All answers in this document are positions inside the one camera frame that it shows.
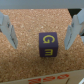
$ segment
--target cork surface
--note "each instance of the cork surface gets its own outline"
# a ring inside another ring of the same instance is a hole
[[[64,39],[72,18],[67,9],[0,10],[9,15],[18,38],[14,49],[0,33],[0,82],[84,69],[84,45],[78,35],[69,50]],[[58,55],[39,56],[39,33],[57,32]]]

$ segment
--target brown carpet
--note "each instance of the brown carpet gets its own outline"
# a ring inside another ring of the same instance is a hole
[[[64,39],[71,16],[67,9],[0,10],[9,15],[18,38],[14,49],[0,33],[0,82],[84,69],[84,45],[78,35],[69,50]],[[39,33],[57,32],[58,55],[39,56]]]

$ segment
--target brown surface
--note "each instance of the brown surface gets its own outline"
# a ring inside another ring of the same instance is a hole
[[[0,82],[84,69],[84,46],[80,36],[68,51],[64,47],[66,30],[72,21],[67,9],[0,11],[9,15],[19,42],[15,50],[0,33]],[[40,32],[57,32],[57,57],[40,58]]]

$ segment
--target purple cube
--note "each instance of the purple cube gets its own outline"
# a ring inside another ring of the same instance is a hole
[[[56,32],[39,33],[39,53],[41,57],[56,57],[58,39]]]

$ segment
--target block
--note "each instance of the block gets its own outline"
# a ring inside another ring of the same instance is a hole
[[[58,39],[56,32],[39,33],[40,57],[56,57],[58,51]]]

